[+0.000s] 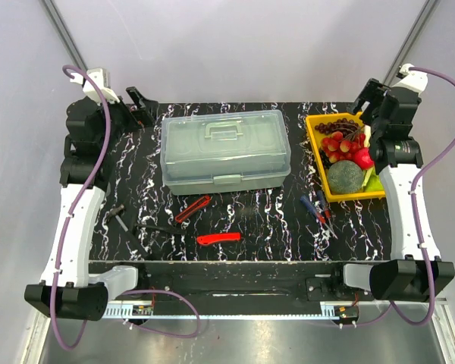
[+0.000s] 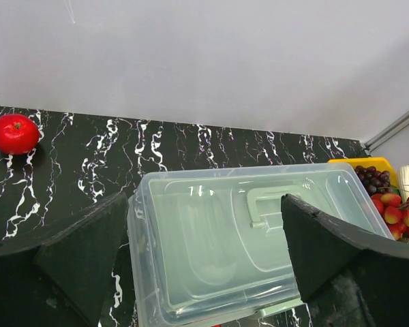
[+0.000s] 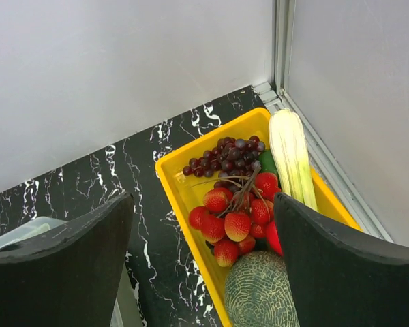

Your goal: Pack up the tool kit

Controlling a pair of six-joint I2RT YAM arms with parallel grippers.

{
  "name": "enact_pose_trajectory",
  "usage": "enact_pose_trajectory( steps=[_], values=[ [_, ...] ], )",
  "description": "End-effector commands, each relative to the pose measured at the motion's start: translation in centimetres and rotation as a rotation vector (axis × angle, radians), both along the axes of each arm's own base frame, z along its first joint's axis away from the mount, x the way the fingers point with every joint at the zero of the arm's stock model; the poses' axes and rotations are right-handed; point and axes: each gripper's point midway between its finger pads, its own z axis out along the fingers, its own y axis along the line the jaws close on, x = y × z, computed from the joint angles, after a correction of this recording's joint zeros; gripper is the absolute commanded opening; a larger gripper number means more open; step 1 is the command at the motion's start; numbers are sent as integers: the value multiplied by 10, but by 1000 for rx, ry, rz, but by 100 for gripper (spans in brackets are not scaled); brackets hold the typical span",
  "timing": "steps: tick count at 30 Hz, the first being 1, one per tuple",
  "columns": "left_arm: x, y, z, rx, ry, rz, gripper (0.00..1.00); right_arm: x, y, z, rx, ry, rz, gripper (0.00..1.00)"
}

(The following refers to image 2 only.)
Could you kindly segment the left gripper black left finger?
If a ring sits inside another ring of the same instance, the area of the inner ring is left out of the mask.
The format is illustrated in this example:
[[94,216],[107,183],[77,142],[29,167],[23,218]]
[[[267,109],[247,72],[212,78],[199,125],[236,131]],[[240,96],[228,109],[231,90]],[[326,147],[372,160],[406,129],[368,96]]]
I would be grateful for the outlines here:
[[116,193],[0,240],[0,326],[97,326],[127,212]]

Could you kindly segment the translucent green tool box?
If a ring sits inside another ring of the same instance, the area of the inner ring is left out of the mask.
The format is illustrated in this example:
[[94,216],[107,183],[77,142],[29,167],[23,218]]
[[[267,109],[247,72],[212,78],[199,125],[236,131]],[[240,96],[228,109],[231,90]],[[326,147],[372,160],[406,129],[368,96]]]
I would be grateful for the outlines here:
[[391,237],[348,163],[148,173],[127,217],[139,324],[212,326],[300,306],[286,194]]

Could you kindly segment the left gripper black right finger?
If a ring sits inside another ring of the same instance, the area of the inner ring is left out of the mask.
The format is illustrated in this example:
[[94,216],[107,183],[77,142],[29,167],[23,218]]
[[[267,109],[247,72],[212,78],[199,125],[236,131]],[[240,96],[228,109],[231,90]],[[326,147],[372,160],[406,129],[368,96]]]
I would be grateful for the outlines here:
[[282,197],[301,300],[314,326],[409,326],[409,245]]

